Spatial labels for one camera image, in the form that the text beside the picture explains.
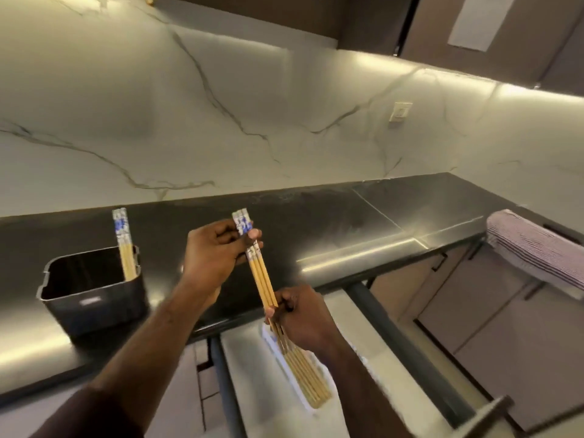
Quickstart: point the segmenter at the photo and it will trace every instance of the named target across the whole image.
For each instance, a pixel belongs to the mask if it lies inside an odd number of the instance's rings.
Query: black plastic bin
[[[118,247],[54,258],[44,268],[37,298],[70,338],[140,318],[148,302],[134,246],[136,273],[124,281]]]

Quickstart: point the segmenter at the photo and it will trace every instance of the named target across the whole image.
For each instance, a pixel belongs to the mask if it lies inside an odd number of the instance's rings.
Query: chopstick
[[[120,250],[121,268],[124,272],[124,280],[130,281],[135,279],[136,263],[134,259],[134,247],[130,235],[130,224],[128,223],[128,214],[126,208],[113,209],[112,216],[116,228],[117,246]]]
[[[247,209],[244,208],[234,212],[232,216],[239,235],[244,235],[252,229],[251,219]],[[246,256],[264,308],[269,306],[277,307],[276,295],[274,294],[272,282],[267,274],[266,264],[263,261],[263,256],[257,241],[247,249]],[[304,351],[289,342],[286,332],[281,325],[272,320],[269,322],[282,355],[295,379],[298,381],[304,397],[313,408],[320,407],[331,397],[331,392],[328,390],[322,375],[315,369],[310,359],[304,354]]]

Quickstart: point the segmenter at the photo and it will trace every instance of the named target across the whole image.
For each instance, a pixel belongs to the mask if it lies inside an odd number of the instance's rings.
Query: white label on container
[[[88,306],[89,304],[93,304],[94,302],[99,302],[101,300],[102,300],[101,297],[85,298],[84,300],[81,300],[79,304],[81,304],[82,306]]]
[[[486,52],[515,0],[464,0],[448,44]]]

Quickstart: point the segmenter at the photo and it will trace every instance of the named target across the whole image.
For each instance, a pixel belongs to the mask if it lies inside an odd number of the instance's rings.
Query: hand
[[[221,285],[236,264],[245,261],[245,249],[262,237],[258,229],[240,236],[233,220],[216,221],[189,232],[179,288],[204,298],[203,310],[219,296]]]
[[[266,320],[281,324],[298,347],[314,352],[318,359],[345,343],[321,294],[305,284],[275,292],[279,307],[266,309]]]

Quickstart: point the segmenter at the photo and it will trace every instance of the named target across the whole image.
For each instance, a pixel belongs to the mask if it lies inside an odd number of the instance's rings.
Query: red and white striped cloth
[[[584,297],[584,247],[510,210],[487,218],[486,241],[512,265],[575,298]]]

